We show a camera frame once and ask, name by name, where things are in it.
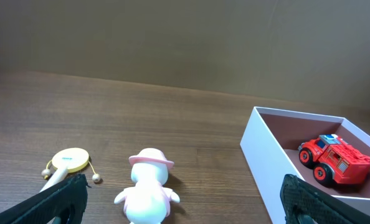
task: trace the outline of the toy hat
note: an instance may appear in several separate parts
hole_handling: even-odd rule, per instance
[[[168,169],[171,169],[174,166],[174,162],[168,161],[162,151],[153,148],[142,149],[142,151],[138,155],[130,156],[128,160],[131,166],[141,161],[160,162],[166,164]]]

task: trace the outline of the toy truck wheel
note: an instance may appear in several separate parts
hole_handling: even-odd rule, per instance
[[[329,186],[333,183],[333,175],[330,167],[326,164],[318,164],[314,168],[315,180],[324,186]]]
[[[307,149],[307,148],[303,148],[299,153],[298,153],[298,158],[300,160],[300,162],[308,167],[308,168],[313,168],[315,163],[313,161],[313,155],[312,155],[312,152]]]

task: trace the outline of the wood grain surface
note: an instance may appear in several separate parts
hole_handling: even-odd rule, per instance
[[[128,157],[146,147],[175,162],[181,198],[163,223],[270,223],[239,143],[253,106],[346,116],[370,134],[370,111],[71,77],[0,73],[0,212],[33,196],[59,150],[86,149],[92,183],[83,223],[129,223],[116,194],[133,186]]]

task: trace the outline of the white box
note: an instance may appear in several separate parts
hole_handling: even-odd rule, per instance
[[[319,134],[339,134],[370,156],[370,136],[346,118],[254,107],[240,146],[273,223],[285,223],[279,196],[285,174],[296,175],[370,215],[370,175],[359,188],[328,189],[316,182],[312,170],[308,174],[309,169],[299,163],[297,146]]]

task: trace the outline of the red toy truck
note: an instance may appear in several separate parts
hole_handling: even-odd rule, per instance
[[[300,162],[314,167],[314,178],[322,185],[334,180],[338,184],[360,184],[370,171],[370,157],[335,134],[320,135],[302,143],[298,150]]]

